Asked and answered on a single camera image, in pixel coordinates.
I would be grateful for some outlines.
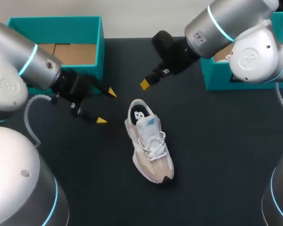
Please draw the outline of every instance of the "new balance sneaker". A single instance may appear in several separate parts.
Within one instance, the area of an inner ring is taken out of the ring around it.
[[[133,162],[149,181],[160,184],[173,179],[174,166],[161,131],[160,119],[140,99],[129,107],[125,125],[134,146]]]

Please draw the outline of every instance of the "new balance logo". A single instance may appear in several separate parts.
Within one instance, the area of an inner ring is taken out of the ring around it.
[[[147,126],[152,125],[154,123],[154,119],[148,120],[147,121]]]
[[[140,120],[145,117],[145,115],[142,112],[134,112],[136,120]]]

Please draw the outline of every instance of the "dark table surface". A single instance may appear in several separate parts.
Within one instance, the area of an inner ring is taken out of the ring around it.
[[[106,40],[104,82],[117,98],[95,96],[86,109],[107,125],[73,118],[66,101],[33,104],[31,126],[66,192],[70,226],[263,226],[261,196],[283,154],[275,91],[206,91],[196,63],[143,92],[139,83],[158,63],[150,39]],[[169,185],[148,182],[132,162],[124,120],[136,98],[167,134],[175,165]],[[22,117],[3,126],[29,137]]]

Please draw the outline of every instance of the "shoe tongue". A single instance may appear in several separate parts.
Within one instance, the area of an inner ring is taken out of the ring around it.
[[[160,137],[159,119],[156,115],[138,120],[136,127],[143,142],[147,142],[151,137]]]

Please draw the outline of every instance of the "white wall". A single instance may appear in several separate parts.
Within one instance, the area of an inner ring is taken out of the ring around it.
[[[213,0],[0,0],[0,21],[11,16],[101,15],[106,38],[183,36],[185,26]]]

